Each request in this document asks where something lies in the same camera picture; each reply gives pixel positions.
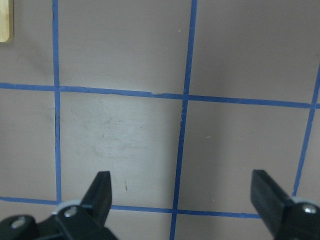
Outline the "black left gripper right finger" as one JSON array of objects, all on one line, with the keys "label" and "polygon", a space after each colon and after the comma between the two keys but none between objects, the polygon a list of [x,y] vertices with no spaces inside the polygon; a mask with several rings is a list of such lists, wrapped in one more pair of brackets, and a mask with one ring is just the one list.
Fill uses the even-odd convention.
[{"label": "black left gripper right finger", "polygon": [[252,171],[250,201],[274,240],[320,238],[320,206],[289,196],[265,170]]}]

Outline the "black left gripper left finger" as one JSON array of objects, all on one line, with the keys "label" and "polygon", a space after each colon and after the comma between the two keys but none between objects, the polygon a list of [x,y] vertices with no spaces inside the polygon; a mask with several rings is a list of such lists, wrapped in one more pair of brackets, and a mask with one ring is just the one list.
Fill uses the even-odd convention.
[{"label": "black left gripper left finger", "polygon": [[60,205],[54,220],[65,240],[111,240],[105,223],[112,205],[109,171],[100,171],[79,203]]}]

